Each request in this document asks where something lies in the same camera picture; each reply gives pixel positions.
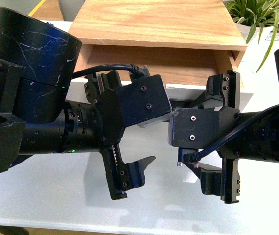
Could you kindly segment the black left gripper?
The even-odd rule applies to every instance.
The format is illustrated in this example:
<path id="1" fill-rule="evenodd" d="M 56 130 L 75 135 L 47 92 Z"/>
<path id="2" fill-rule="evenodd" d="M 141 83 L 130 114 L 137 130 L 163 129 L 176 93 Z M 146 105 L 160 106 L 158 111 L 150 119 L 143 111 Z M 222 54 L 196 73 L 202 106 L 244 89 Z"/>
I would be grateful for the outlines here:
<path id="1" fill-rule="evenodd" d="M 135 162 L 122 164 L 119 146 L 125 126 L 120 103 L 117 96 L 118 88 L 122 87 L 120 76 L 116 70 L 104 73 L 92 73 L 84 76 L 85 96 L 97 111 L 97 123 L 101 125 L 99 134 L 100 153 L 103 158 L 106 180 L 113 200 L 127 197 L 125 191 L 142 187 L 145 184 L 146 168 L 156 159 L 149 156 Z"/>

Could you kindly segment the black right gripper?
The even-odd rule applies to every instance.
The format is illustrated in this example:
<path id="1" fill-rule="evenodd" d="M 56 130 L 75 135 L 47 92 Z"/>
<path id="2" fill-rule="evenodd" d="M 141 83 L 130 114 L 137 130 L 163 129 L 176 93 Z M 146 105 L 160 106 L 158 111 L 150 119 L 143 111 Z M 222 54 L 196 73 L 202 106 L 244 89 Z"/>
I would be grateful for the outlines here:
<path id="1" fill-rule="evenodd" d="M 240 176 L 238 173 L 238 156 L 231 144 L 230 133 L 234 132 L 240 116 L 239 73 L 228 70 L 226 74 L 210 76 L 205 91 L 194 101 L 186 105 L 194 109 L 219 110 L 219 140 L 226 140 L 217 147 L 219 157 L 222 158 L 222 167 L 199 163 L 193 168 L 194 174 L 200 179 L 201 191 L 204 195 L 220 196 L 226 204 L 239 202 Z"/>

